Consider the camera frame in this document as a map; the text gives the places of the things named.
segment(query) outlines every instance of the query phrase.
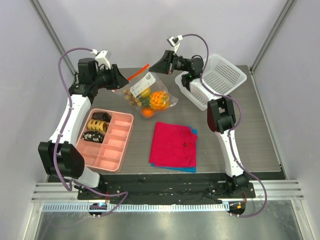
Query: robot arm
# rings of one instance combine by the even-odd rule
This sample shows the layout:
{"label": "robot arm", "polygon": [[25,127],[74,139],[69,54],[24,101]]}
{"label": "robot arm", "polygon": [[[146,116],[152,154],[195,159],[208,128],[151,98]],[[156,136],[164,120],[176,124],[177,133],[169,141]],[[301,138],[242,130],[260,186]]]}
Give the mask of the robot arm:
{"label": "robot arm", "polygon": [[110,64],[107,59],[108,51],[98,52],[93,50],[92,53],[96,55],[95,58],[79,60],[78,82],[73,83],[69,88],[72,111],[69,113],[70,103],[68,100],[58,127],[48,142],[39,144],[38,152],[46,173],[57,176],[53,162],[54,145],[65,119],[68,117],[68,122],[58,143],[57,163],[59,171],[65,179],[75,179],[80,184],[105,192],[105,181],[102,175],[85,166],[84,158],[75,146],[81,124],[98,94],[98,90],[102,88],[108,90],[120,89],[128,84],[128,80],[121,75],[116,64]]}
{"label": "robot arm", "polygon": [[170,75],[174,70],[186,71],[181,76],[182,85],[188,91],[196,92],[202,99],[208,99],[207,124],[217,136],[225,162],[226,184],[228,192],[239,194],[249,185],[249,179],[239,167],[232,151],[241,163],[236,140],[235,131],[232,129],[236,123],[236,115],[233,102],[224,97],[212,96],[208,91],[204,92],[200,78],[202,77],[204,63],[202,58],[183,58],[177,56],[176,51],[180,45],[181,36],[167,39],[174,50],[166,50],[162,58],[149,68],[150,72]]}

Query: white basket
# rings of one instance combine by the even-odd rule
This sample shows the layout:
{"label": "white basket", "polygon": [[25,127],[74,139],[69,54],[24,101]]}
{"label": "white basket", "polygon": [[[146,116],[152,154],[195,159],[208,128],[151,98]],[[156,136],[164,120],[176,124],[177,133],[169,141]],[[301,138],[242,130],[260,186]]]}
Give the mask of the white basket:
{"label": "white basket", "polygon": [[[175,83],[179,86],[180,91],[200,110],[206,110],[208,101],[211,99],[218,99],[219,97],[209,93],[199,83],[195,86],[197,88],[196,91],[198,93],[200,91],[201,94],[188,91],[181,83],[181,76],[186,73],[187,72],[183,72],[178,75],[175,78]],[[228,95],[247,80],[247,75],[225,58],[214,54],[208,58],[207,65],[203,71],[202,79],[203,84],[213,93]],[[191,84],[196,84],[196,82],[199,82],[199,80],[194,80],[191,82]]]}

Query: snack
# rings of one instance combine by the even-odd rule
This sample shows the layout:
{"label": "snack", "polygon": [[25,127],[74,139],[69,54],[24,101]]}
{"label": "snack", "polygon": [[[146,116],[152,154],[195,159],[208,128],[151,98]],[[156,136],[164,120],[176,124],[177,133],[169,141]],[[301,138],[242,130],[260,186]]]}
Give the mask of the snack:
{"label": "snack", "polygon": [[145,118],[157,111],[164,111],[177,104],[178,99],[168,93],[168,89],[155,73],[148,72],[143,78],[133,79],[120,91],[116,91]]}

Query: pink organizer tray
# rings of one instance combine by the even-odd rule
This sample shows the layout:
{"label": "pink organizer tray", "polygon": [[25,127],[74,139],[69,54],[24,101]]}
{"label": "pink organizer tray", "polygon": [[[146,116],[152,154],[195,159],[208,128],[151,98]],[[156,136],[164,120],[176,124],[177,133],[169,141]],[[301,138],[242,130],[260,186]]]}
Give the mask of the pink organizer tray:
{"label": "pink organizer tray", "polygon": [[[87,124],[91,120],[93,113],[108,113],[111,116],[102,143],[82,140],[83,133],[89,131]],[[126,155],[131,132],[134,126],[134,116],[128,113],[109,111],[104,109],[93,109],[82,129],[81,135],[76,143],[76,149],[84,158],[85,165],[91,169],[104,170],[118,173],[121,170]]]}

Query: white cable tray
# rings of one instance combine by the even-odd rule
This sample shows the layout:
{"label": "white cable tray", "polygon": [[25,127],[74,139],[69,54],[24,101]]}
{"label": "white cable tray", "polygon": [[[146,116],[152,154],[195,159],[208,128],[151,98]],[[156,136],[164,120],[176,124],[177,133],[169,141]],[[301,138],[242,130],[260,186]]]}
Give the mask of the white cable tray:
{"label": "white cable tray", "polygon": [[[49,202],[45,203],[42,212],[88,212],[93,202]],[[90,212],[107,212],[114,208],[115,204],[107,204],[107,210],[90,210]],[[134,213],[134,212],[208,212],[208,211],[228,211],[229,202],[222,204],[204,205],[131,205],[122,204],[114,212]]]}

